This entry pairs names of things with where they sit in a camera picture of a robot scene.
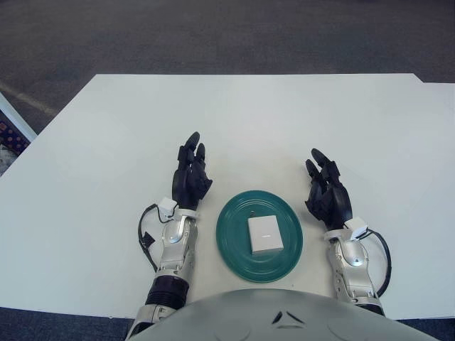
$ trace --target robot finger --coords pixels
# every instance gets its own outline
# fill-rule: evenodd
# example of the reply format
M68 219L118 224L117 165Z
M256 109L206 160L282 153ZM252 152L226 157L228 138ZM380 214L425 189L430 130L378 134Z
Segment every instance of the robot finger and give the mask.
M305 162L306 169L308 174L311 176L311 183L317 182L321 187L321 192L325 193L327 190L327 182L323 179L318 168L314 165L313 161L306 160Z
M205 146L204 144L199 144L198 150L196 151L196 160L199 162L199 164L202 166L202 168L205 168Z
M330 160L327 158L327 156L322 154L322 152L320 152L316 148L313 148L311 150L311 155L313 156L314 160L316 160L316 162L318 163L318 166L321 168L330 163Z

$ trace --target gray carpet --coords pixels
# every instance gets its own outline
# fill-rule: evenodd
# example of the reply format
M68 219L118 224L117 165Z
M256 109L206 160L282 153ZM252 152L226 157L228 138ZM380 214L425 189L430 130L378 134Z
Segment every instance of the gray carpet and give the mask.
M0 91L36 131L96 73L455 82L454 0L0 0Z
M438 340L455 340L455 319L400 322ZM126 318L94 318L0 308L2 341L122 341L131 324L132 320Z

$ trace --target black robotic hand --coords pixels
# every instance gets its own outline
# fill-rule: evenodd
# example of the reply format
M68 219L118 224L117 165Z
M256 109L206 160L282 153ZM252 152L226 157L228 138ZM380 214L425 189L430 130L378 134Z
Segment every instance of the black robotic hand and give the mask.
M338 177L340 172L335 161L330 161L317 149L311 155L321 167L321 172L311 160L306 160L306 169L311 176L311 189L305 202L308 211L318 220L323 220L327 229L343 229L345 221L352 219L349 194Z
M195 132L178 151L178 168L173 174L172 199L180 208L196 210L199 200L204 197L212 185L212 180L205 174L205 146L199 144L196 156L194 151L199 142L199 133Z

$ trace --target black cable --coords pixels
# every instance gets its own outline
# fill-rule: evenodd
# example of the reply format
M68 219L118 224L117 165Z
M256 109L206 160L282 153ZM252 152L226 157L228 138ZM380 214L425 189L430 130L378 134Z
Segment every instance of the black cable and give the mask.
M371 234L374 234L381 242L382 247L384 248L385 256L387 257L387 271L385 272L384 282L382 283L381 287L377 291L378 297L381 297L383 295L383 293L387 290L387 287L389 286L390 277L392 275L392 257L390 256L389 246L387 245L387 242L385 241L385 239L381 236L381 233L373 231L372 229L368 229L368 231L369 231L368 234L365 234L364 236L362 236L359 239L364 239L364 238L370 236Z
M172 215L170 215L169 217L173 217L173 215L176 212L176 207L177 207L177 205L175 205L173 207ZM150 255L150 252L149 252L150 244L147 245L147 241L145 240L144 236L142 235L142 220L144 219L144 217L146 216L147 213L149 213L150 211L152 211L155 208L158 210L158 219L159 219L159 221L161 223L166 224L167 222L171 221L171 220L165 220L165 221L161 220L161 216L160 216L158 205L157 204L150 205L144 210L144 212L142 213L141 219L139 219L139 224L137 226L137 234L138 234L138 237L139 237L139 245L141 246L142 251L145 253L145 256L149 260L150 264L153 266L155 272L157 272L158 271L158 267L156 266L154 260L151 258L151 255ZM151 239L151 243L153 243L155 241L153 238L151 238L151 236L149 236L149 238Z
M149 213L150 211L152 211L154 208L158 208L158 206L156 204L150 205L142 213L141 219L139 219L139 224L138 224L138 227L137 227L137 234L138 234L138 237L139 237L139 245L141 246L142 251L145 253L145 256L149 260L150 264L153 266L155 272L157 272L158 271L158 267L156 266L154 260L151 258L151 255L150 255L150 252L149 252L149 248L146 246L146 242L144 240L144 237L142 236L142 220L144 219L146 214Z

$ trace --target small white box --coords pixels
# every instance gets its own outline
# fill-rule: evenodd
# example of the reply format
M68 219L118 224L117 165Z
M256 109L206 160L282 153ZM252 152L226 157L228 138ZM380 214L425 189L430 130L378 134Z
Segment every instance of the small white box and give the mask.
M250 229L251 250L253 254L283 249L282 236L279 233L275 215L248 219Z

